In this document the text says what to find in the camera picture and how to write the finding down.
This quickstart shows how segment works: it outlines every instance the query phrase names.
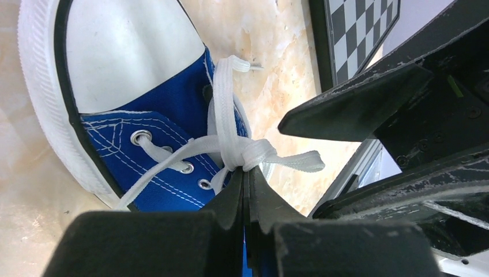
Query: black and white checkered board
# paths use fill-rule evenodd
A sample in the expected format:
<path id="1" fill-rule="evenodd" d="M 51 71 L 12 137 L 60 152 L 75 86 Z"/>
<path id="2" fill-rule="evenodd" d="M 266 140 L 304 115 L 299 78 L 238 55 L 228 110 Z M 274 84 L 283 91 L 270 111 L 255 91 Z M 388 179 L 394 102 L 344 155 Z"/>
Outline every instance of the black and white checkered board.
<path id="1" fill-rule="evenodd" d="M 335 84 L 365 66 L 398 18 L 400 0 L 325 0 Z"/>

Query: blue canvas fabric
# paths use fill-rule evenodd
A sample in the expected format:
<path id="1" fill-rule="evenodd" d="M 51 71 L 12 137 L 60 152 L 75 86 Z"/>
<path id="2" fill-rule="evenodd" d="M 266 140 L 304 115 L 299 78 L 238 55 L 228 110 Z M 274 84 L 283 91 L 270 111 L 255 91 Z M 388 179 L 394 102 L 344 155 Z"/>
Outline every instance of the blue canvas fabric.
<path id="1" fill-rule="evenodd" d="M 138 130 L 152 133 L 157 146 L 174 151 L 189 139 L 207 134 L 207 112 L 202 90 L 210 84 L 214 66 L 209 51 L 184 71 L 138 99 L 108 113 L 81 116 L 89 138 L 120 188 L 129 188 L 156 162 L 141 147 L 131 143 Z M 238 134 L 247 136 L 246 127 L 235 109 Z M 208 155 L 188 158 L 194 165 L 191 174 L 166 169 L 160 172 L 134 204 L 144 212 L 196 211 L 214 197 L 203 190 L 200 179 L 211 180 L 220 170 Z"/>

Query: marble surface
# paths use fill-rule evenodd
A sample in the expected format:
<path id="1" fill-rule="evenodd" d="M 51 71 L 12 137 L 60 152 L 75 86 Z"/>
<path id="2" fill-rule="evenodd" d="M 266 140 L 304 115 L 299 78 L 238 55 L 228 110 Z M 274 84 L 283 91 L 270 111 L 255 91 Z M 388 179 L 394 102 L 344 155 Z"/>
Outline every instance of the marble surface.
<path id="1" fill-rule="evenodd" d="M 43 136 L 18 58 L 19 3 L 0 0 L 0 275 L 39 276 L 73 218 L 106 206 L 75 182 Z M 269 139 L 280 155 L 311 149 L 321 153 L 326 163 L 322 172 L 278 167 L 270 182 L 307 215 L 358 146 L 288 137 L 277 130 L 288 110 L 319 91 L 307 1 L 182 0 L 182 4 L 214 59 L 235 54 L 265 68 L 234 77 L 253 137 Z"/>

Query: blue sneaker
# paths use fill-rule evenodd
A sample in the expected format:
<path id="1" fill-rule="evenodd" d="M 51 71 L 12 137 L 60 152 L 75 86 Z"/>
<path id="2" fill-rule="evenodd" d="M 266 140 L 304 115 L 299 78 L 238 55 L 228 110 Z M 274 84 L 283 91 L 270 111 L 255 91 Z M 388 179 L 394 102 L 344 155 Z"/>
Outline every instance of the blue sneaker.
<path id="1" fill-rule="evenodd" d="M 214 66 L 178 1 L 23 1 L 19 50 L 54 151 L 113 208 L 196 211 L 229 173 L 273 164 L 315 172 L 319 154 L 280 158 L 251 137 L 232 93 L 235 56 Z"/>

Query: eyelet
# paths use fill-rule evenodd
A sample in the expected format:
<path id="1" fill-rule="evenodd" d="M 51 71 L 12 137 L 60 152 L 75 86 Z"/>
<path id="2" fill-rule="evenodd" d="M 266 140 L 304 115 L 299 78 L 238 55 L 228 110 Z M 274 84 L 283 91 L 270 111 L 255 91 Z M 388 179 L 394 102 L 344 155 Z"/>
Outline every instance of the eyelet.
<path id="1" fill-rule="evenodd" d="M 180 170 L 180 173 L 182 174 L 190 174 L 192 172 L 194 172 L 194 165 L 189 163 L 189 162 L 184 162 L 187 164 L 187 168 L 186 169 L 182 169 Z"/>
<path id="2" fill-rule="evenodd" d="M 151 134 L 150 131 L 148 131 L 148 130 L 137 130 L 136 132 L 134 132 L 131 135 L 131 143 L 133 143 L 136 146 L 139 146 L 138 139 L 140 138 L 140 136 L 145 136 L 150 141 L 153 138 L 153 135 Z"/>
<path id="3" fill-rule="evenodd" d="M 170 146 L 162 146 L 162 148 L 170 153 L 173 153 L 173 148 L 171 148 Z"/>
<path id="4" fill-rule="evenodd" d="M 212 187 L 210 186 L 210 182 L 206 179 L 200 179 L 198 182 L 197 182 L 197 185 L 199 186 L 199 188 L 201 189 L 205 189 L 205 190 L 210 190 L 212 189 Z"/>

